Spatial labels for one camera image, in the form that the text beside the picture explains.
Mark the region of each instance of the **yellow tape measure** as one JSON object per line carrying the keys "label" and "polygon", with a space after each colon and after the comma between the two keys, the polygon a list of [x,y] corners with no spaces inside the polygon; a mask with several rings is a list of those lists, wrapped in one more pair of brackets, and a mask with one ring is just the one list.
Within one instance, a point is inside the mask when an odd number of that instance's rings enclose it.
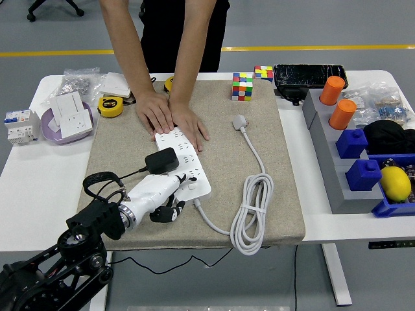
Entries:
{"label": "yellow tape measure", "polygon": [[166,80],[166,82],[164,83],[164,90],[168,93],[170,93],[171,88],[173,87],[173,78],[174,76],[171,76],[170,78],[168,78]]}
{"label": "yellow tape measure", "polygon": [[98,112],[106,118],[114,118],[124,110],[121,97],[101,97],[98,103]]}

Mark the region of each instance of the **office chair base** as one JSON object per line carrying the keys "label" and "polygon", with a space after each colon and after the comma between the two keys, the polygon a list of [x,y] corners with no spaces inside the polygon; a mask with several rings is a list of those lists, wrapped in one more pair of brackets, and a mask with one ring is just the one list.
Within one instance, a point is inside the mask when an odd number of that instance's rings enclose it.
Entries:
{"label": "office chair base", "polygon": [[[27,14],[27,19],[31,22],[36,21],[36,16],[33,14],[33,12],[41,6],[46,0],[36,0],[33,5],[29,8],[29,14]],[[66,0],[77,12],[78,16],[84,16],[85,12],[81,10],[74,2],[73,0]]]}

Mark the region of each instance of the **rubik's cube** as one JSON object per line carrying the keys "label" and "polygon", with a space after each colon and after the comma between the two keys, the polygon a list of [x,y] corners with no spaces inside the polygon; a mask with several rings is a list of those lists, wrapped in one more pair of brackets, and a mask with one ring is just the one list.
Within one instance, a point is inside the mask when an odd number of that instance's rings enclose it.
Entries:
{"label": "rubik's cube", "polygon": [[255,66],[254,67],[255,79],[264,79],[272,82],[274,79],[274,73],[272,72],[272,66]]}
{"label": "rubik's cube", "polygon": [[247,102],[252,98],[254,78],[252,73],[233,73],[232,100]]}

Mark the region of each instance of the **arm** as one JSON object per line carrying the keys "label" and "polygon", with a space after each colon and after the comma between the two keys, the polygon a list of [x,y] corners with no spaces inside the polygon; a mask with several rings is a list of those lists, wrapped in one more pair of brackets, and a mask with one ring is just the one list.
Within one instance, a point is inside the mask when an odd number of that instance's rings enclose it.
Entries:
{"label": "arm", "polygon": [[153,88],[137,30],[128,11],[128,0],[100,0],[102,15],[118,64],[136,97],[136,112],[149,134],[173,129],[167,97]]}
{"label": "arm", "polygon": [[202,140],[209,139],[206,127],[189,108],[190,98],[200,69],[209,20],[216,0],[186,0],[182,40],[174,73],[174,83],[169,99],[172,118],[196,151],[202,151]]}

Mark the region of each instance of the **white robotic hand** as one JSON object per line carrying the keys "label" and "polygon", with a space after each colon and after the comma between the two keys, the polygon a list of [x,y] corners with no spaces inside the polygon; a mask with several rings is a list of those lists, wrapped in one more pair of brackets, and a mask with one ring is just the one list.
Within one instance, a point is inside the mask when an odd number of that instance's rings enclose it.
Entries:
{"label": "white robotic hand", "polygon": [[[156,222],[172,222],[180,214],[185,202],[178,202],[177,207],[172,207],[174,193],[184,182],[194,182],[196,178],[168,176],[168,175],[147,175],[129,193],[130,201],[122,201],[119,210],[126,230],[136,228],[145,213],[151,213],[150,217]],[[166,211],[162,206],[167,199],[167,207],[171,214],[160,217],[160,212]]]}

